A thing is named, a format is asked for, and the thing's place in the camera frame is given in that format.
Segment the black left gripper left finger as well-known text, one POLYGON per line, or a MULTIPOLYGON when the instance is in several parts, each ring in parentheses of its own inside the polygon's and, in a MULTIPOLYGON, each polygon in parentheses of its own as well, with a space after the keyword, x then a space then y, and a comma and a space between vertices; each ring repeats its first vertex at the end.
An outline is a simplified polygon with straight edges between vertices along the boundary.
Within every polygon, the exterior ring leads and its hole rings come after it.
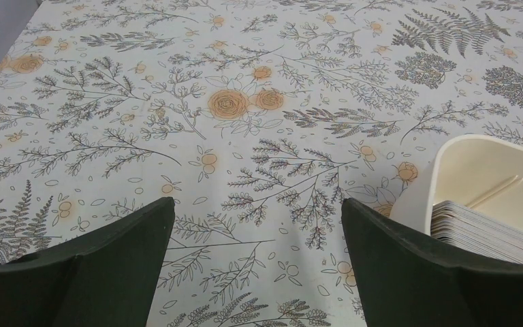
POLYGON ((0 326, 145 326, 175 220, 162 197, 0 264, 0 326))

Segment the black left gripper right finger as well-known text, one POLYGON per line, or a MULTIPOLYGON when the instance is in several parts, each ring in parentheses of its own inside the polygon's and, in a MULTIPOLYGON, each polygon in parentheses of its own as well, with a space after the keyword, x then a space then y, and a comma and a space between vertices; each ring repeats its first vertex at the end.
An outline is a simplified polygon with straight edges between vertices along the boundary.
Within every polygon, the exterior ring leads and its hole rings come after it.
POLYGON ((448 245, 353 198, 341 213, 368 326, 523 326, 523 265, 448 245))

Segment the cream plastic oblong tray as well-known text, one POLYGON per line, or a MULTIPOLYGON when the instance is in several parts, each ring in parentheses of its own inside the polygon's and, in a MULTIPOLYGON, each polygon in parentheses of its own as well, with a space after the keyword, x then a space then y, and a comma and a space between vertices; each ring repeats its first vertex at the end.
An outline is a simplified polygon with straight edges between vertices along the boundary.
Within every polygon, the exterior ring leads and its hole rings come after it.
POLYGON ((429 234, 433 207, 446 200, 523 231, 523 146, 475 134, 452 138, 401 193, 390 219, 429 234))

